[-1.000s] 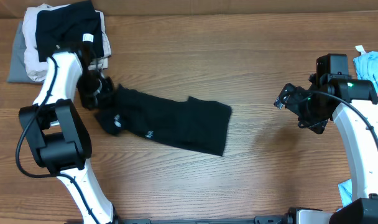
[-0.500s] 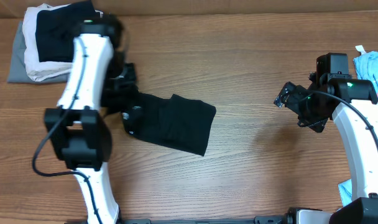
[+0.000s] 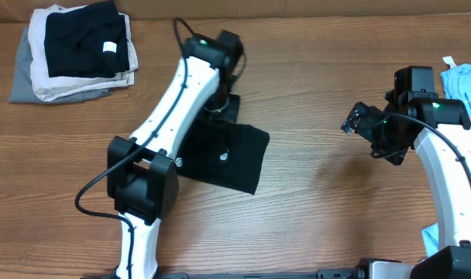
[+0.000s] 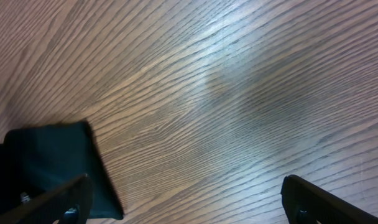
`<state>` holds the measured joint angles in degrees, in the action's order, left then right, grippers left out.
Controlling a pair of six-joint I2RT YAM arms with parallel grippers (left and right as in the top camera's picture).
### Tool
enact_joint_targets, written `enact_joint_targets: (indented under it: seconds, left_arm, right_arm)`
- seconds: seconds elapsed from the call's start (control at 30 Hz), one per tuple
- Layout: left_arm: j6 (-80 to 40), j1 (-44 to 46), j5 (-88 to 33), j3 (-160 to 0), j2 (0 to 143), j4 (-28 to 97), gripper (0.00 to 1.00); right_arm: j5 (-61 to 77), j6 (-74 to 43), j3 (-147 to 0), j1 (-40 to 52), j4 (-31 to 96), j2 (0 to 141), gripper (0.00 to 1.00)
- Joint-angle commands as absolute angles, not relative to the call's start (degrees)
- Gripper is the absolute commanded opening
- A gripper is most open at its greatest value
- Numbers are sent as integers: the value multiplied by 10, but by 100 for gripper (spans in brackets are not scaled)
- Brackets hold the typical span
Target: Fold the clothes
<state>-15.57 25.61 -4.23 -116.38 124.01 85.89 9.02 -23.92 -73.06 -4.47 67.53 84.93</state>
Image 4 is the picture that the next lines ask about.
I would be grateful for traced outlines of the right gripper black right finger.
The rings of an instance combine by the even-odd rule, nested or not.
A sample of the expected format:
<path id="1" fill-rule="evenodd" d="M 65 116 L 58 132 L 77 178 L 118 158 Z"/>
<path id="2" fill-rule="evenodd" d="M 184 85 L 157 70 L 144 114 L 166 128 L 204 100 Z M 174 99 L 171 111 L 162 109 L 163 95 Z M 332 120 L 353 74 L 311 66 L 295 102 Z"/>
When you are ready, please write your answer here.
<path id="1" fill-rule="evenodd" d="M 297 175 L 284 178 L 282 205 L 289 224 L 378 224 L 378 218 Z"/>

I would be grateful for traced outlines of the black Sydrogen t-shirt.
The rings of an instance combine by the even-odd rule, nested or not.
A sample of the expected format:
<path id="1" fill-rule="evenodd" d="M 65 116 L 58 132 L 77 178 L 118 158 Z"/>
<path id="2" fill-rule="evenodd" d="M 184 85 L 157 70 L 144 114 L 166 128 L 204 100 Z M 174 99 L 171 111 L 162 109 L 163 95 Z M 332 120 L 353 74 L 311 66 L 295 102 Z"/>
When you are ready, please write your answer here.
<path id="1" fill-rule="evenodd" d="M 94 189 L 89 217 L 123 219 L 89 122 L 11 130 L 0 144 L 0 215 L 83 174 Z"/>

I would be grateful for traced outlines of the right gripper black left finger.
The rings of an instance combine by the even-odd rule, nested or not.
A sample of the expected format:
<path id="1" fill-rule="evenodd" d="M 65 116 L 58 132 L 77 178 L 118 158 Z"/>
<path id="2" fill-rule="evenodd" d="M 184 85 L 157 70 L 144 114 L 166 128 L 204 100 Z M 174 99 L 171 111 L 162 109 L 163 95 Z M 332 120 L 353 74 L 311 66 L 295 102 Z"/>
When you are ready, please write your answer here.
<path id="1" fill-rule="evenodd" d="M 0 215 L 3 224 L 78 223 L 85 224 L 93 204 L 93 185 L 81 175 Z"/>

